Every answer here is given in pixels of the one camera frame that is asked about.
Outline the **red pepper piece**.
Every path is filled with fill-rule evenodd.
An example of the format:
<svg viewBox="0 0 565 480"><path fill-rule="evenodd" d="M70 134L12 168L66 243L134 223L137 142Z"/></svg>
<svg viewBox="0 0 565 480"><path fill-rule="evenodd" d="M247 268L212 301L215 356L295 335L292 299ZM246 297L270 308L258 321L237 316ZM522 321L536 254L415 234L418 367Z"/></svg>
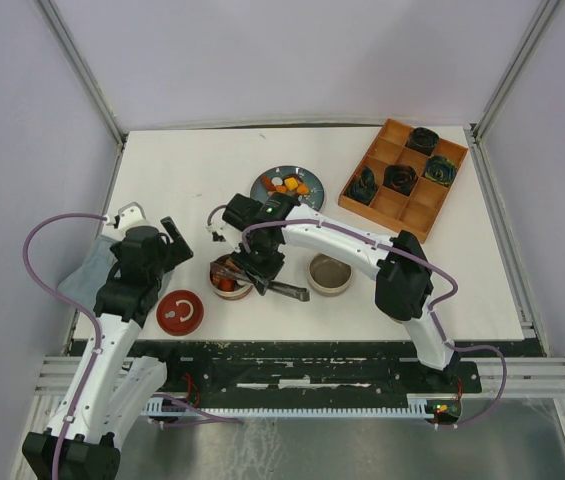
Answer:
<svg viewBox="0 0 565 480"><path fill-rule="evenodd" d="M223 292L233 292L236 288L236 281L228 278L220 278L217 281L216 288Z"/></svg>

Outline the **red steel lunch bowl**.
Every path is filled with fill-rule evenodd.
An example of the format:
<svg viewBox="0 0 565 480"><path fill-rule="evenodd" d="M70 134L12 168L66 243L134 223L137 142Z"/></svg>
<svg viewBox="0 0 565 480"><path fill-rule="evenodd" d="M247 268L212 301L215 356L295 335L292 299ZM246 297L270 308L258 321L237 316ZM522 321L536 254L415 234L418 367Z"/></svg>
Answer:
<svg viewBox="0 0 565 480"><path fill-rule="evenodd" d="M219 296L220 298L222 298L224 300L228 300L228 301L240 300L240 299L246 297L253 290L253 285L248 284L248 283L239 282L237 280L235 280L236 281L236 288L233 292L223 292L223 291L218 290L216 288L217 281L220 278L225 278L225 277L215 275L213 270L212 270L213 266L224 266L224 267L227 267L229 269L232 269L232 270L235 270L235 271L238 271L238 272L242 272L242 273L243 273L243 271L235 265L235 263L231 260L229 255L222 255L211 263L211 268L210 268L210 272L209 272L209 279L210 279L214 293L217 296Z"/></svg>

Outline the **metal tongs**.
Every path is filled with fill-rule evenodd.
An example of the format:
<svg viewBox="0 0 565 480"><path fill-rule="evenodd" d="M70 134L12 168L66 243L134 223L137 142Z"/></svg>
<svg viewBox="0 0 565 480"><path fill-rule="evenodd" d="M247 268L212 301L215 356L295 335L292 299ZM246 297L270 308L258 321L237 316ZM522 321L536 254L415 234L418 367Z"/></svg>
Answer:
<svg viewBox="0 0 565 480"><path fill-rule="evenodd" d="M285 284L274 280L251 278L245 273L238 272L224 266L213 266L212 270L215 275L253 285L261 295L264 295L268 291L272 291L276 294L283 295L300 302L308 302L310 300L310 292L304 287Z"/></svg>

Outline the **beige lunch box bowl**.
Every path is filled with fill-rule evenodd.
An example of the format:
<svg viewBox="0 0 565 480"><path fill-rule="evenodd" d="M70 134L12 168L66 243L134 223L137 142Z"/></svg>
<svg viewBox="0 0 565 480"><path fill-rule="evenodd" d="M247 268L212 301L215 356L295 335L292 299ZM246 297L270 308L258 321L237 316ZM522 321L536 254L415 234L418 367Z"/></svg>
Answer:
<svg viewBox="0 0 565 480"><path fill-rule="evenodd" d="M353 270L339 260L316 254L307 265L307 278L311 288L325 297L344 293L351 284Z"/></svg>

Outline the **blue ceramic food plate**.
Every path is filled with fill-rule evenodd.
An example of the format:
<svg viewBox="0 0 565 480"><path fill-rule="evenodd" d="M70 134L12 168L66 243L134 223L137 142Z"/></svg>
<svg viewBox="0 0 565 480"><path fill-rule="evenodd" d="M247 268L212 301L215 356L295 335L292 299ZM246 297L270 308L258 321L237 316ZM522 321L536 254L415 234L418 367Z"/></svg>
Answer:
<svg viewBox="0 0 565 480"><path fill-rule="evenodd" d="M283 184L274 186L271 182L272 177L280 177ZM284 180L289 177L294 177L299 185L305 184L310 192L307 195L299 195L297 189L288 191ZM249 196L264 203L274 193L296 198L316 211L321 210L325 200L325 189L319 178L309 170L293 165L272 167L258 175L250 188Z"/></svg>

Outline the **wooden compartment tray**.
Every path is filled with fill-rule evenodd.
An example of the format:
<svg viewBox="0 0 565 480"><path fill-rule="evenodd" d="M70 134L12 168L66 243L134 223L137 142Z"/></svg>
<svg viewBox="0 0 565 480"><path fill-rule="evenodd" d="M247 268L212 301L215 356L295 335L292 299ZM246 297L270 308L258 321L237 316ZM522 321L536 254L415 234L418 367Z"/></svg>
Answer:
<svg viewBox="0 0 565 480"><path fill-rule="evenodd" d="M338 205L425 242L468 148L439 131L388 119L338 197Z"/></svg>

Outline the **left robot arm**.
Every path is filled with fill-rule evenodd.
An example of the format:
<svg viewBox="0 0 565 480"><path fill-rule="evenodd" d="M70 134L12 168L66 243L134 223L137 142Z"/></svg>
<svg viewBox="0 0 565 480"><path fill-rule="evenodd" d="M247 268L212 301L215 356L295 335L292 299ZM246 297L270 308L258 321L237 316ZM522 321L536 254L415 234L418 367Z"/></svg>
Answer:
<svg viewBox="0 0 565 480"><path fill-rule="evenodd" d="M111 247L116 258L92 308L92 324L77 370L45 429L26 435L22 454L39 479L112 479L121 449L142 409L157 390L183 378L169 356L143 356L120 374L131 347L158 302L163 278L193 252L169 217L148 224L137 206L110 224L122 231Z"/></svg>

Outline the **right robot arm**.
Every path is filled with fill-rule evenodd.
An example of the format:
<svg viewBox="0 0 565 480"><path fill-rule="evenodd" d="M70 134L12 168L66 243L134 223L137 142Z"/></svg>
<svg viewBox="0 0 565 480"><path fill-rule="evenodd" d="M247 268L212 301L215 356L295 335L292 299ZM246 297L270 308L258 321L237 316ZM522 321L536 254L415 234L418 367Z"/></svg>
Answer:
<svg viewBox="0 0 565 480"><path fill-rule="evenodd" d="M425 386L443 391L456 381L460 353L444 333L435 307L454 296L458 284L428 261L414 234L402 230L390 237L360 230L279 193L264 203L237 194L222 220L238 232L232 261L259 294L273 288L284 266L282 245L324 254L375 282L375 306L406 329Z"/></svg>

